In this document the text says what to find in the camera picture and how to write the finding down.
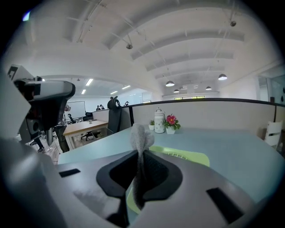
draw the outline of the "desk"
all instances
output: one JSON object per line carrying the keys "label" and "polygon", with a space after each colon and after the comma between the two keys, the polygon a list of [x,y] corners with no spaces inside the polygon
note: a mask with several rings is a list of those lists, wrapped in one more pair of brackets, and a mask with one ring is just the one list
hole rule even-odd
{"label": "desk", "polygon": [[66,126],[66,129],[63,135],[66,138],[69,149],[73,150],[75,149],[74,141],[72,139],[73,136],[76,136],[79,134],[85,134],[89,131],[92,131],[92,130],[95,130],[97,128],[101,128],[107,125],[108,125],[108,122],[99,121],[99,120],[94,120],[91,123],[89,123],[89,121],[74,123],[74,124],[70,124]]}
{"label": "desk", "polygon": [[[125,129],[59,156],[58,164],[88,161],[132,150]],[[210,167],[242,188],[256,203],[272,194],[285,170],[285,161],[272,147],[245,131],[182,128],[156,134],[154,145],[204,153]]]}

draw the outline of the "white ceramic jar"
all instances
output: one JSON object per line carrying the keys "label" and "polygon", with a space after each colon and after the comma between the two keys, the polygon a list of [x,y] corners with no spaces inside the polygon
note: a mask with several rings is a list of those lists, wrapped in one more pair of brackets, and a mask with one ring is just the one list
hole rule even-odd
{"label": "white ceramic jar", "polygon": [[164,112],[158,108],[155,112],[155,133],[163,133],[165,131],[164,123]]}

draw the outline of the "wooden desk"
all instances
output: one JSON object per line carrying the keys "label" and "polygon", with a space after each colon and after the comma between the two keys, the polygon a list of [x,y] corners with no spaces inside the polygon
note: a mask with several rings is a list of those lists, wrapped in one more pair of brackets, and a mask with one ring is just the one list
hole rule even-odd
{"label": "wooden desk", "polygon": [[108,125],[108,122],[99,121],[99,120],[94,120],[92,121],[92,123],[89,123],[89,121],[83,121],[83,122],[67,125],[63,135],[65,136],[69,150],[75,149],[74,140],[72,138],[73,136],[76,136],[79,134],[86,134],[89,131],[92,131],[92,130],[95,130],[97,128],[101,128],[107,125]]}

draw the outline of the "green plastic basket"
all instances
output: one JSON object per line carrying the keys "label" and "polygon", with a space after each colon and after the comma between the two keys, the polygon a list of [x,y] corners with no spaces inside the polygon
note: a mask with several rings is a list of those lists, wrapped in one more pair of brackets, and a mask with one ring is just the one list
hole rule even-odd
{"label": "green plastic basket", "polygon": [[[209,158],[205,154],[202,154],[202,153],[181,151],[181,150],[177,150],[173,148],[159,147],[159,146],[151,146],[150,151],[161,152],[167,155],[175,156],[175,157],[185,159],[191,162],[197,162],[202,165],[210,167]],[[126,204],[131,210],[133,210],[137,214],[140,213],[140,209],[137,207],[137,205],[134,202],[133,188],[131,188],[130,193],[126,199]]]}

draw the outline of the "person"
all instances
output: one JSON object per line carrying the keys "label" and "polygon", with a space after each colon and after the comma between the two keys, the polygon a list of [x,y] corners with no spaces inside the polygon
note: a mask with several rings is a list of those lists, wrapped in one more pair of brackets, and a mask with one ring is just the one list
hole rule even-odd
{"label": "person", "polygon": [[43,144],[41,143],[40,137],[35,138],[34,141],[40,147],[37,152],[42,152],[45,148]]}
{"label": "person", "polygon": [[[71,107],[66,104],[66,106],[64,107],[64,111],[65,112],[69,112],[71,109]],[[57,135],[58,138],[58,142],[59,142],[59,147],[61,148],[62,152],[68,152],[69,151],[69,146],[67,144],[66,138],[63,135],[65,129],[66,129],[66,123],[64,120],[61,120],[60,123],[58,125],[56,125],[54,128],[54,131]]]}

